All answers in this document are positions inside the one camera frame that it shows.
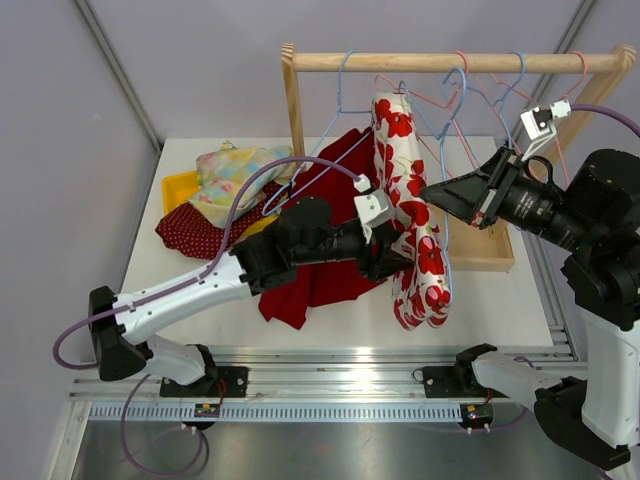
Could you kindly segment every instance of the red cloth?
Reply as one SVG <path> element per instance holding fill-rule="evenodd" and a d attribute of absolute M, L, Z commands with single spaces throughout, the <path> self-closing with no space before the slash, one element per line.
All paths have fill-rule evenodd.
<path fill-rule="evenodd" d="M 266 184 L 262 191 L 267 198 L 233 222 L 227 249 L 242 236 L 247 228 L 262 218 L 262 207 L 279 188 L 280 185 L 275 182 Z M 204 215 L 187 202 L 160 220 L 156 233 L 160 235 L 167 248 L 178 250 L 187 257 L 212 260 L 220 249 L 224 230 L 214 227 Z"/>
<path fill-rule="evenodd" d="M 340 161 L 340 164 L 357 174 L 364 173 L 375 181 L 376 169 L 373 162 L 373 135 L 366 129 L 363 133 L 353 129 L 335 143 L 326 147 L 320 158 L 337 160 L 364 135 L 368 137 Z M 298 175 L 294 192 L 306 185 L 325 169 L 322 165 L 313 165 Z M 301 195 L 316 195 L 324 198 L 331 206 L 331 224 L 337 225 L 352 219 L 356 215 L 353 197 L 358 192 L 353 181 L 346 175 L 331 169 L 315 181 Z M 263 293 L 260 298 L 260 312 L 269 321 L 277 318 L 300 329 L 307 320 L 307 306 L 319 307 L 344 300 L 355 300 L 379 283 L 372 283 L 358 273 L 355 261 L 303 265 L 298 267 L 294 283 Z"/>

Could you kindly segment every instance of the wooden rack base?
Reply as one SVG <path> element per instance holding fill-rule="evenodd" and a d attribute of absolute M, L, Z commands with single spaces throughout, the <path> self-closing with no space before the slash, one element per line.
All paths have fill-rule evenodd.
<path fill-rule="evenodd" d="M 282 71 L 289 110 L 289 125 L 295 155 L 304 155 L 302 110 L 298 88 L 298 72 L 337 72 L 344 53 L 296 53 L 293 44 L 282 45 Z M 633 67 L 636 60 L 635 47 L 618 45 L 608 54 L 588 54 L 587 73 L 593 74 L 578 103 L 601 104 L 616 89 Z M 526 54 L 526 72 L 582 73 L 583 64 L 573 54 Z M 476 53 L 468 54 L 469 73 L 520 73 L 520 59 L 512 54 Z M 459 55 L 444 53 L 354 53 L 345 62 L 344 72 L 405 72 L 446 73 L 454 67 L 464 68 Z M 587 125 L 593 114 L 577 113 L 569 117 L 558 128 L 558 138 L 567 149 Z M 555 146 L 545 156 L 553 163 L 557 161 Z M 450 257 L 452 267 L 457 270 L 507 272 L 515 259 L 505 222 L 480 231 L 452 218 L 450 227 Z"/>

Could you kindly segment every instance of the red and white floral cloth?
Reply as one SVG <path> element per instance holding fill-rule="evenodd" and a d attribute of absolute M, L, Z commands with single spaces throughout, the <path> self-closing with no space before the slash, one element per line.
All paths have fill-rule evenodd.
<path fill-rule="evenodd" d="M 426 181 L 411 107 L 403 94 L 378 92 L 373 110 L 378 186 L 391 198 L 392 222 L 402 233 L 392 249 L 415 265 L 393 277 L 393 312 L 406 330 L 424 321 L 439 327 L 451 299 L 449 272 L 436 217 L 418 195 Z"/>

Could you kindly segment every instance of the wall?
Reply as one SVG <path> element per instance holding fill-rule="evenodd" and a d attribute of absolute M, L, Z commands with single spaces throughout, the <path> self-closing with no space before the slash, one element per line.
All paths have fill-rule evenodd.
<path fill-rule="evenodd" d="M 73 375 L 51 346 L 118 284 L 155 160 L 71 2 L 3 2 L 0 64 L 0 465 L 31 480 Z"/>
<path fill-rule="evenodd" d="M 574 48 L 584 52 L 609 51 L 618 43 L 628 43 L 640 47 L 638 21 L 640 21 L 640 9 L 636 0 L 613 0 L 606 2 L 606 5 L 601 2 Z M 571 87 L 572 81 L 572 79 L 561 78 L 545 100 L 549 102 L 560 98 Z M 640 89 L 640 69 L 636 65 L 624 83 L 611 95 L 606 105 L 619 110 L 636 122 L 640 122 L 638 89 Z M 575 140 L 574 145 L 565 152 L 571 177 L 575 175 L 591 152 L 601 148 L 616 148 L 640 156 L 640 141 L 637 137 L 614 120 L 596 116 Z M 564 176 L 560 169 L 556 169 L 555 173 L 556 182 L 565 188 Z M 585 356 L 584 326 L 573 303 L 573 292 L 567 286 L 559 270 L 567 254 L 553 246 L 548 246 L 548 252 L 553 260 L 553 270 L 557 274 L 560 296 L 567 307 L 572 325 L 579 337 L 580 352 Z"/>
<path fill-rule="evenodd" d="M 301 51 L 552 52 L 579 0 L 92 0 L 142 103 L 163 137 L 289 134 L 280 44 Z M 335 113 L 336 74 L 301 74 L 304 128 L 320 135 Z M 345 108 L 367 109 L 373 75 L 345 75 Z M 435 75 L 405 75 L 441 100 Z M 535 85 L 531 76 L 525 91 Z M 508 124 L 523 106 L 513 98 Z M 435 125 L 443 113 L 428 109 Z M 462 112 L 465 133 L 501 135 L 482 100 Z M 339 135 L 366 116 L 347 118 Z"/>

